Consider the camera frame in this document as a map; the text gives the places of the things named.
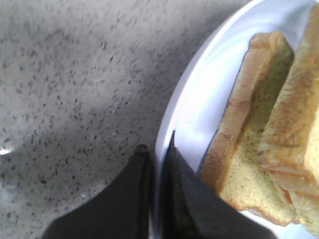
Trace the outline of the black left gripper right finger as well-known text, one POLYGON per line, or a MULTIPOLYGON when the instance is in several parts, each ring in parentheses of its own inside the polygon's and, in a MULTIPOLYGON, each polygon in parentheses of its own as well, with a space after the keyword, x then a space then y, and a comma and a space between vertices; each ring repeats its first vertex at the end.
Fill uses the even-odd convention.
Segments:
POLYGON ((170 138, 161 180, 164 239, 274 239, 274 233, 225 203, 191 169, 170 138))

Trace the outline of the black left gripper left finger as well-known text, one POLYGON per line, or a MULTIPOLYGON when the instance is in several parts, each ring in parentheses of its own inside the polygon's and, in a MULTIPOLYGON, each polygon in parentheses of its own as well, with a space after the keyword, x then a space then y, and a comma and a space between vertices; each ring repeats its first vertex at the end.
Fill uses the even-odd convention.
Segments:
POLYGON ((147 239, 154 162, 138 145, 123 171, 101 193, 55 219, 44 239, 147 239))

